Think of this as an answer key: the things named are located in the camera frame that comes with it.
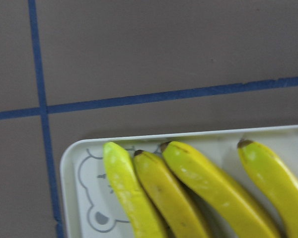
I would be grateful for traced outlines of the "yellow plastic banana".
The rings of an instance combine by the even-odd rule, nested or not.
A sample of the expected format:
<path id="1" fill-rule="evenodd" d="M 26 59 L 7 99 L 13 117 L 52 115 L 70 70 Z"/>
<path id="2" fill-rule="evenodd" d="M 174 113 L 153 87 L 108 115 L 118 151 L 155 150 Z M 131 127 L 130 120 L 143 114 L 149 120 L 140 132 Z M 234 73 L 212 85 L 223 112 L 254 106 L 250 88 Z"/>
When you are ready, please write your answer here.
<path id="1" fill-rule="evenodd" d="M 103 163 L 109 184 L 126 213 L 136 238 L 167 238 L 168 228 L 142 188 L 130 154 L 120 145 L 103 145 Z"/>

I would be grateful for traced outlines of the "yellow banana short end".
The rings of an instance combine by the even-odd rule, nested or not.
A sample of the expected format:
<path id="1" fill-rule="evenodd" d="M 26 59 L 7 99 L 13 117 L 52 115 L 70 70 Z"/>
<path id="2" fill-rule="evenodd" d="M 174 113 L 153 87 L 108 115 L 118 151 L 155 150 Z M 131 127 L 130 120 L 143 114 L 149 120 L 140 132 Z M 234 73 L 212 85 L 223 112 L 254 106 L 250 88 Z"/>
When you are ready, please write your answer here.
<path id="1" fill-rule="evenodd" d="M 140 182 L 177 238 L 211 238 L 211 229 L 191 196 L 163 158 L 137 150 L 134 165 Z"/>

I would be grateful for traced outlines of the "white bear tray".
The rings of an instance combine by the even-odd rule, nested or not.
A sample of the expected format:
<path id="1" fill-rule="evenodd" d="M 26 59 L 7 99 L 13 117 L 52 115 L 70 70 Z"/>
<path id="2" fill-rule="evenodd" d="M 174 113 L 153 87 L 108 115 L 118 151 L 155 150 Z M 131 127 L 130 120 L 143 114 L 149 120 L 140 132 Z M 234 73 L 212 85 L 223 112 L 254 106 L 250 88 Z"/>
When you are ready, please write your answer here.
<path id="1" fill-rule="evenodd" d="M 248 129 L 116 137 L 130 154 L 160 153 L 166 141 L 181 141 L 200 150 L 230 174 L 265 207 L 281 233 L 283 222 L 275 207 L 246 174 L 237 153 L 241 139 L 270 147 L 298 178 L 298 125 Z M 133 229 L 106 178 L 102 162 L 105 138 L 81 140 L 64 152 L 60 174 L 67 236 L 70 238 L 131 238 Z"/>

